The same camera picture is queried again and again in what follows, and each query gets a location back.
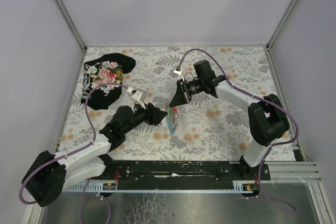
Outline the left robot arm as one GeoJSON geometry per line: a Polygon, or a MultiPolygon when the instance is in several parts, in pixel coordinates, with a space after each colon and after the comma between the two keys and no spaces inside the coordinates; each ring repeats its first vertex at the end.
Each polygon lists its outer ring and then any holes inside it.
{"type": "Polygon", "coordinates": [[[29,204],[23,198],[23,191],[26,190],[32,196],[33,204],[45,207],[55,201],[64,189],[99,177],[113,164],[108,154],[126,140],[128,132],[142,123],[157,126],[166,116],[166,111],[152,103],[144,107],[137,104],[134,108],[121,106],[92,140],[56,154],[41,152],[22,179],[20,201],[29,204]]]}

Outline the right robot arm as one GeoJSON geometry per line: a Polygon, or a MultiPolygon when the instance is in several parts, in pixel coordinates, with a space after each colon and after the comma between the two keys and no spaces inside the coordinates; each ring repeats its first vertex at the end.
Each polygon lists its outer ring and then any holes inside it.
{"type": "Polygon", "coordinates": [[[188,104],[193,95],[204,92],[247,112],[253,140],[240,162],[249,167],[256,167],[271,144],[289,130],[287,116],[280,110],[282,105],[279,98],[270,94],[260,101],[248,95],[245,90],[238,91],[228,84],[223,75],[216,76],[207,60],[198,61],[193,66],[197,77],[191,81],[177,80],[176,93],[170,107],[188,104]]]}

